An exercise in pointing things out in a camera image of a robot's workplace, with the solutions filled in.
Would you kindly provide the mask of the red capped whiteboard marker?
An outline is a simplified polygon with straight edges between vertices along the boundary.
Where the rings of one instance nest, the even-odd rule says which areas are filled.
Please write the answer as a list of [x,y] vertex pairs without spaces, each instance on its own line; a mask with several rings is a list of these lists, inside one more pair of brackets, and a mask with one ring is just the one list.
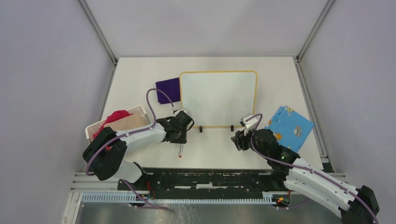
[[183,149],[184,149],[184,144],[181,144],[181,145],[180,145],[180,149],[179,149],[179,158],[182,158]]

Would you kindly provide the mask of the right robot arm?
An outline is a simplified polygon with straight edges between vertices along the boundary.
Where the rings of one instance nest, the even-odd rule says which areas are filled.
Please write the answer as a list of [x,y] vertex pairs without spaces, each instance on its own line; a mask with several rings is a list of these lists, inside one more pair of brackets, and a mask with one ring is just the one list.
[[278,143],[269,129],[237,131],[231,141],[238,150],[251,149],[272,167],[270,185],[275,190],[284,188],[300,193],[321,204],[343,224],[377,224],[379,204],[374,191],[360,188],[336,179],[314,167],[298,153]]

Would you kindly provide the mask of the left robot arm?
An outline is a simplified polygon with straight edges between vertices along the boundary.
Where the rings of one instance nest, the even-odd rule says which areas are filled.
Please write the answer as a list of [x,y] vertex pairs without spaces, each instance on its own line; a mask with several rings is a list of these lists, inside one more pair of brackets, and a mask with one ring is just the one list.
[[126,161],[126,154],[162,142],[185,144],[189,125],[193,123],[186,112],[178,111],[175,116],[157,119],[136,129],[115,131],[105,127],[83,152],[87,163],[85,172],[100,181],[116,177],[127,181],[135,190],[141,190],[147,184],[145,171],[137,162]]

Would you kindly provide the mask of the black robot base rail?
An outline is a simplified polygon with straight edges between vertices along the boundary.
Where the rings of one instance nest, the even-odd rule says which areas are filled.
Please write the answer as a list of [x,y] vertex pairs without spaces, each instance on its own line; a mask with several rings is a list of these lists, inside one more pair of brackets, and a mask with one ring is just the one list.
[[287,188],[270,169],[144,168],[135,182],[118,190],[150,191],[154,199],[259,199]]

